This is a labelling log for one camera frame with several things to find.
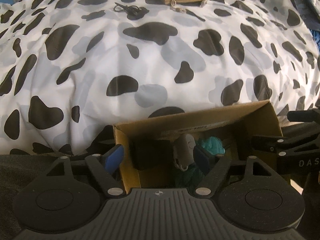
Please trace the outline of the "white earbud case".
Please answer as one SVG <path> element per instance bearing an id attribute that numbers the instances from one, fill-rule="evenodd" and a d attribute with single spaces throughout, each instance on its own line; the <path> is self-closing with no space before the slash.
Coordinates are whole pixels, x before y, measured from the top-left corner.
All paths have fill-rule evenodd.
<path id="1" fill-rule="evenodd" d="M 186 171 L 194 163 L 193 150 L 196 146 L 191 134 L 180 135 L 173 143 L 174 164 L 181 171 Z"/>

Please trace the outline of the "teal yarn ball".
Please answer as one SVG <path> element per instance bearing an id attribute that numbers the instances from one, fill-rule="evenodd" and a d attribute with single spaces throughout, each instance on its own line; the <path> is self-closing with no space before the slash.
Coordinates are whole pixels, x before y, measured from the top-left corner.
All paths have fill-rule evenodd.
<path id="1" fill-rule="evenodd" d="M 200 146 L 209 152 L 209 155 L 225 154 L 222 141 L 217 137 L 209 137 L 207 139 L 198 139 L 196 146 Z M 204 178 L 203 172 L 195 164 L 188 166 L 186 171 L 177 170 L 175 177 L 176 188 L 187 188 L 189 191 L 195 190 L 195 187 Z"/>

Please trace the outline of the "brown cardboard box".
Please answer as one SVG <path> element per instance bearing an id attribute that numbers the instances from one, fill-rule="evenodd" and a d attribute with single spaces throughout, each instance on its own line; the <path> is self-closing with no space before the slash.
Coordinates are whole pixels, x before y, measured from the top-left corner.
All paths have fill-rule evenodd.
<path id="1" fill-rule="evenodd" d="M 169 163 L 158 161 L 155 167 L 143 171 L 134 167 L 130 153 L 130 142 L 134 140 L 174 141 L 188 133 L 196 139 L 215 136 L 234 144 L 237 139 L 249 140 L 253 135 L 283 135 L 277 115 L 268 100 L 151 117 L 116 124 L 113 131 L 115 142 L 124 146 L 120 175 L 126 192 L 132 188 L 171 187 L 173 182 L 173 176 L 169 174 Z"/>

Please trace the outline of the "cow print blanket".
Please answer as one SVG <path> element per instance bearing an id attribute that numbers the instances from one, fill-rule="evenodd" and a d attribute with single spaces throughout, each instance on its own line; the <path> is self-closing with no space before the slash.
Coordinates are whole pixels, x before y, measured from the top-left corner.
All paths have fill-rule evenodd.
<path id="1" fill-rule="evenodd" d="M 79 155 L 112 125 L 319 97 L 319 48 L 291 0 L 1 3 L 1 154 Z"/>

